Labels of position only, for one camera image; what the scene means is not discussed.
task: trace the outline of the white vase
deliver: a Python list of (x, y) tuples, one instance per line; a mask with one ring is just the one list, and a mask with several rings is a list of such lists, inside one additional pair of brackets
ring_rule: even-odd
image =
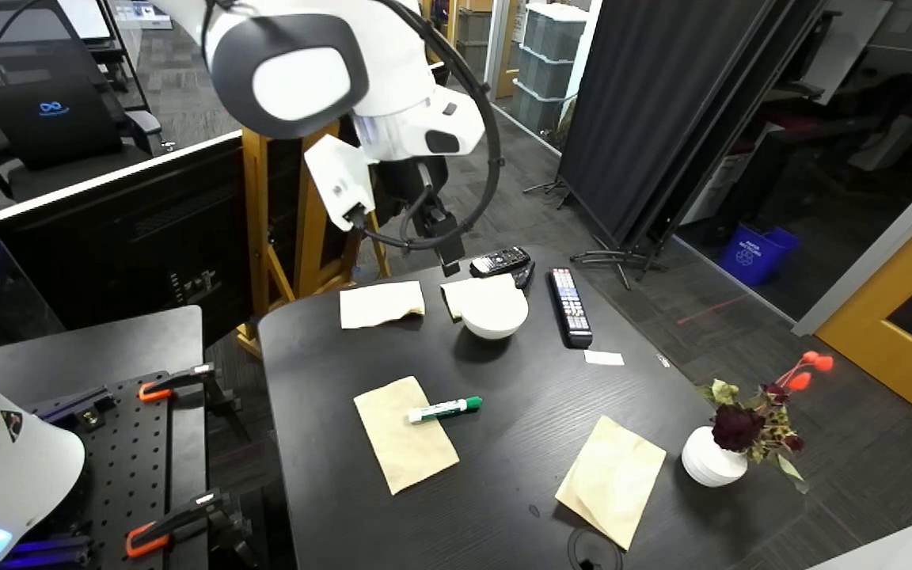
[(702, 486), (702, 489), (726, 489), (739, 477), (744, 477), (746, 471), (746, 456), (744, 453), (730, 453), (730, 450), (723, 450), (717, 440), (711, 440), (711, 427), (702, 423), (695, 427), (684, 447), (681, 447), (681, 467), (684, 471)]

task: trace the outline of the pen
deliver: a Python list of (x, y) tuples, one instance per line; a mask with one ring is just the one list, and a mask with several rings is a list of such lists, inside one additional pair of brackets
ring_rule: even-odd
[(480, 396), (467, 396), (467, 400), (436, 403), (426, 410), (410, 410), (410, 412), (406, 412), (406, 422), (419, 423), (426, 418), (464, 414), (464, 412), (479, 412), (479, 410), (480, 410)]

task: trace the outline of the black remote control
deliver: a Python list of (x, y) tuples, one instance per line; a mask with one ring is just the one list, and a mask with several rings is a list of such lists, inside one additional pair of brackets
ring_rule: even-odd
[(571, 270), (550, 270), (550, 300), (567, 347), (593, 346), (593, 328)]
[(515, 289), (524, 289), (531, 280), (531, 260), (514, 270)]
[(476, 275), (497, 275), (497, 274), (514, 274), (515, 266), (524, 266), (530, 252), (521, 247), (497, 251), (491, 256), (476, 256), (467, 260), (467, 270)]

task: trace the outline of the desk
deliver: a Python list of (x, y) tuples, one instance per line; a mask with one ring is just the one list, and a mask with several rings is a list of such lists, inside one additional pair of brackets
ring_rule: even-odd
[[(201, 361), (201, 311), (177, 307), (135, 319), (74, 328), (0, 347), (0, 392), (15, 406), (43, 403), (63, 392), (94, 391), (156, 370), (193, 369)], [(207, 412), (172, 412), (172, 489), (167, 510), (207, 490)], [(210, 566), (207, 536), (167, 555), (167, 566)]]
[[(710, 422), (710, 403), (580, 274), (593, 347), (626, 364), (588, 369), (565, 347), (545, 280), (567, 260), (530, 252), (531, 313), (507, 346), (448, 319), (439, 270), (409, 275), (424, 289), (424, 319), (342, 332), (339, 296), (320, 296), (261, 323), (302, 570), (727, 566), (788, 517), (783, 501), (797, 497), (776, 471), (726, 490), (681, 471), (676, 450)], [(350, 400), (406, 374), (434, 403), (479, 392), (485, 410), (444, 422), (460, 467), (390, 497)], [(669, 450), (631, 555), (554, 501), (599, 414)]]

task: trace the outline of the box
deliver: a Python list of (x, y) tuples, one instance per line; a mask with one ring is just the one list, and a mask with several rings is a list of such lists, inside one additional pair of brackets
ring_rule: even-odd
[(718, 256), (718, 266), (744, 286), (764, 286), (783, 266), (783, 260), (797, 251), (797, 244), (800, 242), (785, 228), (759, 235), (746, 225), (739, 225), (730, 244)]
[(521, 126), (547, 137), (547, 132), (554, 132), (554, 126), (560, 122), (560, 109), (565, 109), (565, 98), (545, 98), (545, 94), (524, 88), (519, 79), (514, 79), (514, 109), (509, 112)]
[(519, 83), (530, 91), (540, 98), (565, 98), (565, 91), (571, 88), (574, 60), (547, 60), (535, 54), (531, 47), (519, 45), (515, 71), (519, 71)]
[(460, 41), (485, 45), (491, 35), (491, 12), (460, 12)]
[(172, 16), (148, 3), (115, 3), (116, 30), (172, 30)]
[(463, 54), (463, 60), (467, 64), (467, 71), (476, 71), (479, 79), (480, 79), (480, 75), (485, 75), (488, 45), (457, 41), (457, 52)]
[(571, 3), (530, 3), (521, 45), (547, 60), (575, 60), (585, 11)]

